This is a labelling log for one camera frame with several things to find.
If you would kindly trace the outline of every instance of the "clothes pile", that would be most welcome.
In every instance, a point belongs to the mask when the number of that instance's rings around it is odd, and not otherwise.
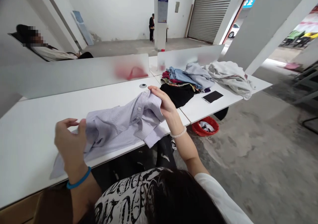
[[[205,70],[220,84],[228,85],[237,94],[248,100],[252,96],[255,86],[252,81],[247,79],[243,68],[234,62],[212,62],[204,66]]]
[[[214,85],[210,74],[198,63],[188,63],[185,71],[169,67],[161,80],[165,84],[160,89],[167,93],[176,108],[184,106],[195,93],[210,92]]]

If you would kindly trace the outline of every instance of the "hand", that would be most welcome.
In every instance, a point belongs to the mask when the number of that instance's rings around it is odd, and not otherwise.
[[[84,164],[86,146],[86,120],[79,123],[77,119],[68,118],[56,123],[54,143],[64,160],[64,169],[71,172]],[[79,126],[78,134],[71,133],[68,128]]]
[[[151,90],[151,92],[155,96],[159,97],[162,100],[160,110],[166,119],[176,114],[179,115],[176,106],[173,104],[170,97],[164,91],[160,90],[156,86],[149,86],[148,89]]]

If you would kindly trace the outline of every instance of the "black pants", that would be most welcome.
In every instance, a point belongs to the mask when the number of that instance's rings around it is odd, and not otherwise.
[[[93,55],[90,52],[85,52],[79,57],[79,59],[85,59],[85,58],[93,58]]]
[[[171,137],[165,136],[155,145],[157,146],[156,165],[152,162],[152,150],[145,145],[137,150],[111,160],[109,162],[110,170],[112,170],[113,173],[116,173],[118,180],[122,180],[155,167],[176,169],[177,165],[173,157]]]
[[[153,41],[153,29],[149,28],[150,31],[150,41]]]

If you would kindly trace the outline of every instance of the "folded clothes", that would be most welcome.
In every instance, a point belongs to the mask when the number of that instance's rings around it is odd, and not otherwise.
[[[160,89],[170,97],[176,108],[184,106],[194,96],[190,84],[181,87],[163,84]]]
[[[161,80],[163,80],[166,84],[171,85],[171,86],[185,86],[185,85],[190,85],[193,89],[194,93],[200,93],[201,91],[199,89],[197,89],[195,86],[193,86],[190,83],[186,83],[186,82],[180,82],[180,83],[172,83],[170,79],[168,78],[162,78]]]
[[[188,82],[192,85],[195,85],[199,90],[202,89],[202,86],[193,81],[189,76],[183,73],[181,69],[175,69],[173,67],[167,68],[167,71],[169,72],[169,79],[177,79],[182,82]]]
[[[202,86],[202,91],[214,85],[214,81],[208,71],[204,70],[198,63],[188,63],[185,68],[183,73]]]
[[[170,79],[170,75],[169,75],[169,72],[168,71],[165,71],[162,73],[162,78],[167,78],[167,79]],[[179,81],[177,79],[171,79],[171,82],[173,83],[180,83],[182,81]]]
[[[96,159],[141,140],[151,148],[165,135],[158,126],[165,120],[160,106],[161,99],[148,90],[140,93],[125,106],[88,113],[84,161]],[[50,179],[63,174],[64,163],[58,154]]]
[[[237,94],[248,100],[252,96],[252,90],[255,89],[253,82],[247,79],[243,68],[234,62],[212,62],[206,65],[205,70],[211,75],[214,81],[228,85]]]

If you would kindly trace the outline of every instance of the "lavender striped shirt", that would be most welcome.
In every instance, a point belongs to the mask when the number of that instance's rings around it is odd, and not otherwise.
[[[93,111],[86,117],[87,144],[85,162],[143,140],[151,148],[165,132],[159,128],[165,118],[160,111],[161,100],[149,90],[125,106]],[[50,179],[63,175],[64,162],[60,154],[55,159]]]

